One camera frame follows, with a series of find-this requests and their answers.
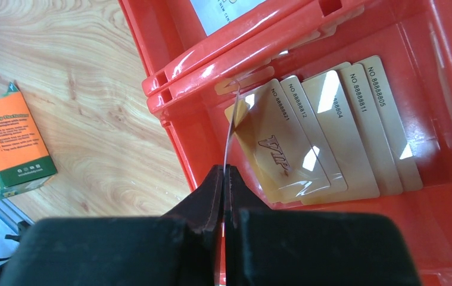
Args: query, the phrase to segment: wooden floor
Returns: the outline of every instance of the wooden floor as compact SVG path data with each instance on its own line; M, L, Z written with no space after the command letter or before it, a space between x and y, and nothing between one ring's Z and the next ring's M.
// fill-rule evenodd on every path
M144 78L117 0L0 0L0 94L17 82L59 171L22 211L159 215L189 193Z

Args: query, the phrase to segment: vip logo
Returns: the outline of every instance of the vip logo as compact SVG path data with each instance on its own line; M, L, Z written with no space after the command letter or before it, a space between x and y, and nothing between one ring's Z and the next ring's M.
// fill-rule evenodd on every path
M270 138L259 141L258 143L262 147L274 151L272 152L273 161L275 161L275 164L282 166L285 174L289 175L288 172L291 171L291 166L289 165L289 162L287 162L287 158L282 151L282 147L278 144L276 137L272 135Z

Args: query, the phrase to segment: red plastic crate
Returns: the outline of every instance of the red plastic crate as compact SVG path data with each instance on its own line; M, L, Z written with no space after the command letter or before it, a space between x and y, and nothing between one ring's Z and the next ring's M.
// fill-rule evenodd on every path
M424 189L301 208L389 216L423 280L452 285L452 0L267 0L209 37L189 0L120 3L148 75L148 108L167 131L191 189L222 164L233 79L245 92L273 78L303 79L379 55ZM309 37L318 41L297 45ZM230 158L261 194L237 144Z

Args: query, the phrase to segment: stack of cards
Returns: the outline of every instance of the stack of cards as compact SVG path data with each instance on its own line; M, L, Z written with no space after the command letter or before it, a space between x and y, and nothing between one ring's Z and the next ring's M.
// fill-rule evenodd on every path
M303 204L423 187L384 67L373 56L241 96L235 135L267 199ZM234 105L226 109L232 120Z

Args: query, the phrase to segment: orange product box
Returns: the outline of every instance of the orange product box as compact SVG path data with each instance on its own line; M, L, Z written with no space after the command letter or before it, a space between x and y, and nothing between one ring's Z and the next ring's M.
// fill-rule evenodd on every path
M0 199L40 188L57 173L22 93L0 99Z

